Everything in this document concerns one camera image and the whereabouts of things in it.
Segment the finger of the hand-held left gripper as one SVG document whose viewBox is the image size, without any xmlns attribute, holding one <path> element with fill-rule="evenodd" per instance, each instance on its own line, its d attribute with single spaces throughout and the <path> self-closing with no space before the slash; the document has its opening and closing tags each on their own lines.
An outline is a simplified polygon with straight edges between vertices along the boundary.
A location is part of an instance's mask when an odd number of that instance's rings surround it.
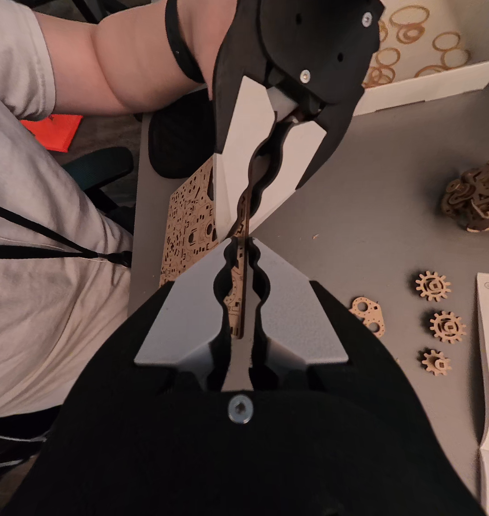
<svg viewBox="0 0 489 516">
<path fill-rule="evenodd" d="M 259 206 L 249 218 L 249 231 L 254 231 L 291 197 L 325 136 L 326 131 L 315 121 L 289 127 L 280 145 L 280 164 L 274 166 L 276 175 L 261 190 Z"/>
<path fill-rule="evenodd" d="M 276 122 L 265 86 L 244 76 L 223 151 L 214 155 L 214 217 L 218 242 L 231 233 L 238 205 L 249 184 L 249 168 L 257 149 Z"/>
</svg>

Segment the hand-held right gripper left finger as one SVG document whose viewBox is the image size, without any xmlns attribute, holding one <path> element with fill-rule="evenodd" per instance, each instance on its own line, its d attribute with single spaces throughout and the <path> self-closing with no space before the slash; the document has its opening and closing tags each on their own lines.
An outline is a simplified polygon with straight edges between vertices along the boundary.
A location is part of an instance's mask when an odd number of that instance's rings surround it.
<svg viewBox="0 0 489 516">
<path fill-rule="evenodd" d="M 181 274 L 139 349 L 139 366 L 172 367 L 209 377 L 229 363 L 225 297 L 233 287 L 234 239 L 228 238 Z"/>
</svg>

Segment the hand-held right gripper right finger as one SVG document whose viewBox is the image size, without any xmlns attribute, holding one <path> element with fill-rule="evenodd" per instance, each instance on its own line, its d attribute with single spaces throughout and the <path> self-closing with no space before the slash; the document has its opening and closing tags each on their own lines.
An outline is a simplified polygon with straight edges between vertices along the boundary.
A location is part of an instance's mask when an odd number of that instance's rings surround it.
<svg viewBox="0 0 489 516">
<path fill-rule="evenodd" d="M 307 276 L 257 238 L 249 239 L 256 307 L 252 367 L 341 364 L 348 355 Z"/>
</svg>

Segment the perforated wooden plate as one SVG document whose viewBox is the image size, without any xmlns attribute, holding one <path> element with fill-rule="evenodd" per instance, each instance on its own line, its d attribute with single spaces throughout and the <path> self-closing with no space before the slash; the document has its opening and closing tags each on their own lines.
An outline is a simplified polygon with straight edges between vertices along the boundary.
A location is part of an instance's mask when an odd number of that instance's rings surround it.
<svg viewBox="0 0 489 516">
<path fill-rule="evenodd" d="M 355 315 L 378 339 L 385 333 L 385 321 L 381 306 L 366 297 L 352 300 L 349 311 Z"/>
</svg>

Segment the person's left forearm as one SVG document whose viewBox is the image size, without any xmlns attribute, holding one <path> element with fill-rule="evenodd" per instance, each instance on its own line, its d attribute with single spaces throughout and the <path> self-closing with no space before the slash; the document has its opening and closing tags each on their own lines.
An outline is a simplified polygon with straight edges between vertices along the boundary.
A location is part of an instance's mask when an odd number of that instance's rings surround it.
<svg viewBox="0 0 489 516">
<path fill-rule="evenodd" d="M 55 82 L 53 114 L 119 116 L 163 108 L 193 91 L 165 24 L 166 2 L 117 12 L 99 24 L 35 13 Z"/>
</svg>

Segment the wooden parts sheet with cutout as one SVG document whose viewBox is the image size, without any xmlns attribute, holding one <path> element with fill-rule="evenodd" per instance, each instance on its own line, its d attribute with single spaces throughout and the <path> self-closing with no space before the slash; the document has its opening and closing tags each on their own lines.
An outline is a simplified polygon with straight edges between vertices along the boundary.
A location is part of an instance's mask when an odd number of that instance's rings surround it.
<svg viewBox="0 0 489 516">
<path fill-rule="evenodd" d="M 159 286 L 175 281 L 217 244 L 210 157 L 171 194 Z"/>
</svg>

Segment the partly built wooden model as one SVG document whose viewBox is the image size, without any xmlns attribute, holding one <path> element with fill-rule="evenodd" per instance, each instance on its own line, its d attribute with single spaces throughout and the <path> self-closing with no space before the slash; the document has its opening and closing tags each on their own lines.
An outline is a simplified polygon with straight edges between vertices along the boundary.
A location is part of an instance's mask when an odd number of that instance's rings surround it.
<svg viewBox="0 0 489 516">
<path fill-rule="evenodd" d="M 489 160 L 447 185 L 441 212 L 468 232 L 489 231 Z"/>
</svg>

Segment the person's left hand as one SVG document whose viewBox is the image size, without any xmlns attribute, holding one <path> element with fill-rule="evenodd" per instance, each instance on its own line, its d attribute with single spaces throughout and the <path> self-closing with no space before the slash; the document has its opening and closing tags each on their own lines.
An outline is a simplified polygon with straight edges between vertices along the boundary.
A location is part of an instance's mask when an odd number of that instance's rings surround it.
<svg viewBox="0 0 489 516">
<path fill-rule="evenodd" d="M 203 75 L 210 97 L 215 61 L 236 8 L 237 1 L 177 2 L 183 39 Z"/>
</svg>

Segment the black ribbed wrist rest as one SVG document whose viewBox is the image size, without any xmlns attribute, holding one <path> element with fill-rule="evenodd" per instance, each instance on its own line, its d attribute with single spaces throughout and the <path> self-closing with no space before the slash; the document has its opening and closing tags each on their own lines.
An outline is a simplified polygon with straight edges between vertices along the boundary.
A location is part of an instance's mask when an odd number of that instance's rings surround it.
<svg viewBox="0 0 489 516">
<path fill-rule="evenodd" d="M 215 118 L 207 89 L 184 95 L 151 116 L 148 132 L 149 161 L 168 179 L 194 174 L 215 149 Z"/>
</svg>

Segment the black wristband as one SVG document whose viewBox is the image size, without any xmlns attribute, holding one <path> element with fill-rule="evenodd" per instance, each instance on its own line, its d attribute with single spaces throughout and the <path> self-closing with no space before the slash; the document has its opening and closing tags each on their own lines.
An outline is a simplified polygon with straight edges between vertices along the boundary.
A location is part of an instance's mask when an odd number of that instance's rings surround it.
<svg viewBox="0 0 489 516">
<path fill-rule="evenodd" d="M 181 34 L 177 1 L 166 1 L 164 23 L 167 40 L 178 67 L 190 81 L 199 85 L 204 84 L 200 67 Z"/>
</svg>

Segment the white cardboard tray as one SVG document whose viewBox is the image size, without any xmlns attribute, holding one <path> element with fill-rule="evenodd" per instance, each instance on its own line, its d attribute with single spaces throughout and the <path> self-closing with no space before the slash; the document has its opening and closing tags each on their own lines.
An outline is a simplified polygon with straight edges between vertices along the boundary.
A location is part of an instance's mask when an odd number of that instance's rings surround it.
<svg viewBox="0 0 489 516">
<path fill-rule="evenodd" d="M 423 1 L 383 1 L 383 15 L 388 14 L 394 4 L 401 2 Z M 431 2 L 448 9 L 452 20 L 457 23 L 466 39 L 467 48 L 472 53 L 472 62 L 462 68 L 431 77 L 365 89 L 355 109 L 355 116 L 477 91 L 489 84 L 489 1 Z"/>
</svg>

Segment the small wooden gear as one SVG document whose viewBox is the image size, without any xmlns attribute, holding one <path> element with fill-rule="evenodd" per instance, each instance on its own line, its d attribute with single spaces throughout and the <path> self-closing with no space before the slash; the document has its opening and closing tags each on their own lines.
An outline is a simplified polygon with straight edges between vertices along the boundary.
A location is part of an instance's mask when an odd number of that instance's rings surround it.
<svg viewBox="0 0 489 516">
<path fill-rule="evenodd" d="M 422 352 L 421 365 L 434 377 L 447 376 L 452 371 L 451 359 L 441 351 L 429 349 Z"/>
</svg>

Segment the teal object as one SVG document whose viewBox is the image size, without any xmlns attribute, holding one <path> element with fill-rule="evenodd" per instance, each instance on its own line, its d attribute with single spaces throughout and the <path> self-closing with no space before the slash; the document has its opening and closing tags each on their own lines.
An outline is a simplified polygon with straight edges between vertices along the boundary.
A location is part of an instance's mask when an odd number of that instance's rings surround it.
<svg viewBox="0 0 489 516">
<path fill-rule="evenodd" d="M 93 151 L 63 164 L 62 168 L 86 192 L 102 188 L 130 174 L 134 169 L 134 159 L 128 148 L 115 146 Z"/>
</svg>

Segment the orange red object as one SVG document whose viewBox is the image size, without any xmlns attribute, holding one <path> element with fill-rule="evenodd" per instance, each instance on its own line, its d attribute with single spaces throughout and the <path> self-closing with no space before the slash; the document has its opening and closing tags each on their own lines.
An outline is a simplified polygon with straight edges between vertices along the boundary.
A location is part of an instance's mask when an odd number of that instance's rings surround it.
<svg viewBox="0 0 489 516">
<path fill-rule="evenodd" d="M 82 119 L 79 115 L 52 114 L 41 121 L 21 120 L 21 124 L 48 151 L 67 153 Z"/>
</svg>

